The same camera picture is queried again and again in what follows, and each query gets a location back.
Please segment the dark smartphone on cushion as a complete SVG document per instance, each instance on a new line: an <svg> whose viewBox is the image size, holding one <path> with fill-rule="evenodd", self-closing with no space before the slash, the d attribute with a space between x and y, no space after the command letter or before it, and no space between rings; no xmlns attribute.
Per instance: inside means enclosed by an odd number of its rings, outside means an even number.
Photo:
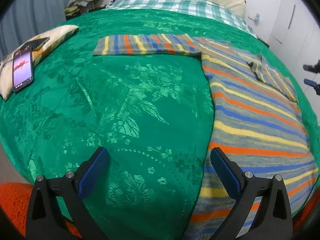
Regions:
<svg viewBox="0 0 320 240"><path fill-rule="evenodd" d="M44 37L44 38L38 38L38 39L32 40L30 43L32 51L40 50L49 40L50 40L50 37Z"/></svg>

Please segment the blue wall hook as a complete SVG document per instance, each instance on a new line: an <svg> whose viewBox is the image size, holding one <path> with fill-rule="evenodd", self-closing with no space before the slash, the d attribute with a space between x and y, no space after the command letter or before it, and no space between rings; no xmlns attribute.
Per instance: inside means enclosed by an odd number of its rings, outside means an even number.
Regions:
<svg viewBox="0 0 320 240"><path fill-rule="evenodd" d="M253 21L255 26L260 25L260 14L248 14L248 18Z"/></svg>

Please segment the smartphone with lit screen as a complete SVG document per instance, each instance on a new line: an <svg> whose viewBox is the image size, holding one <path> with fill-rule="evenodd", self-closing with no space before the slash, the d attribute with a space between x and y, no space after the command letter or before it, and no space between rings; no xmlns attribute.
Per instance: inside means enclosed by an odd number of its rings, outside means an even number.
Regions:
<svg viewBox="0 0 320 240"><path fill-rule="evenodd" d="M12 85L14 93L33 82L33 61L31 46L16 51L12 61Z"/></svg>

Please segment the pile of clothes beside bed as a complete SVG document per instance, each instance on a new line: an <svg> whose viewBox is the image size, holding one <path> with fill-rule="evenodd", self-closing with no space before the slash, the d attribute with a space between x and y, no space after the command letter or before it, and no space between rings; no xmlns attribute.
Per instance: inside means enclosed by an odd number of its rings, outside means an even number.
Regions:
<svg viewBox="0 0 320 240"><path fill-rule="evenodd" d="M66 20L86 14L88 12L104 9L104 0L69 0L65 8Z"/></svg>

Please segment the green floral bedspread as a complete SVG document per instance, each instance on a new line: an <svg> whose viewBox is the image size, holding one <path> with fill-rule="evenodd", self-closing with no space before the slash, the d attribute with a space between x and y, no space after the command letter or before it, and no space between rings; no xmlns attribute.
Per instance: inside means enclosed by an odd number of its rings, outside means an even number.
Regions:
<svg viewBox="0 0 320 240"><path fill-rule="evenodd" d="M201 58L94 55L103 37L186 34L262 55L293 84L319 174L316 115L289 70L257 38L155 9L101 10L62 25L79 30L33 67L30 85L1 97L1 144L30 183L41 174L63 176L105 147L111 162L85 205L110 239L208 239L234 201L209 160L215 107Z"/></svg>

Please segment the orange shaggy rug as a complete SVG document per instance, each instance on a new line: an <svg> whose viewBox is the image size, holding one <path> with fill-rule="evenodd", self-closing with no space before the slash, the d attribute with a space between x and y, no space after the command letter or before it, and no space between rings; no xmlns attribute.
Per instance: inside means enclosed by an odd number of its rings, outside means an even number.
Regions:
<svg viewBox="0 0 320 240"><path fill-rule="evenodd" d="M46 211L41 192L24 183L1 183L1 239L82 239L54 204Z"/></svg>

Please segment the checkered green white blanket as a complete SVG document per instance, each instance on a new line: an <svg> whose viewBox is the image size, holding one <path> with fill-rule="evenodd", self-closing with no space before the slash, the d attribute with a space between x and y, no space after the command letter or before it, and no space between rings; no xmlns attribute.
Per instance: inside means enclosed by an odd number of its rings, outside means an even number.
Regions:
<svg viewBox="0 0 320 240"><path fill-rule="evenodd" d="M256 37L243 18L209 0L115 0L106 9L156 9L199 16L224 23Z"/></svg>

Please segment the striped knitted sweater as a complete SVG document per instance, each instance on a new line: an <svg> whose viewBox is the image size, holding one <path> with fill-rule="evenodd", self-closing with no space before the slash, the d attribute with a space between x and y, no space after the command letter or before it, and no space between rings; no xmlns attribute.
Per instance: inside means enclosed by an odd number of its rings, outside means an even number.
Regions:
<svg viewBox="0 0 320 240"><path fill-rule="evenodd" d="M94 55L143 54L199 56L215 107L209 148L220 148L259 177L280 174L291 212L302 207L318 166L287 77L262 55L186 34L112 35L101 38L94 50Z"/></svg>

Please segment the patterned cushion on bed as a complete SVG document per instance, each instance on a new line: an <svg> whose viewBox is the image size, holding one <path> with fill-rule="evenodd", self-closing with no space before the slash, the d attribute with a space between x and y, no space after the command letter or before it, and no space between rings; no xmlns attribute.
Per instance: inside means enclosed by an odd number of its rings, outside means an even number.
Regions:
<svg viewBox="0 0 320 240"><path fill-rule="evenodd" d="M28 42L45 37L49 38L39 50L32 52L31 59L33 67L36 67L47 55L76 34L78 30L79 27L76 25L62 25L30 38ZM10 53L6 58L1 60L1 97L3 100L7 100L13 93L13 55L14 53Z"/></svg>

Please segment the blue grey curtain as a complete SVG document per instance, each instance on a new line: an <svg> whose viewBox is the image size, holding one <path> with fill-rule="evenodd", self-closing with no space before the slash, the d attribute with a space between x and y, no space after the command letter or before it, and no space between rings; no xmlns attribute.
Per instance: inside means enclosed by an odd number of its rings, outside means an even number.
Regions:
<svg viewBox="0 0 320 240"><path fill-rule="evenodd" d="M1 58L64 22L69 0L14 0L1 17Z"/></svg>

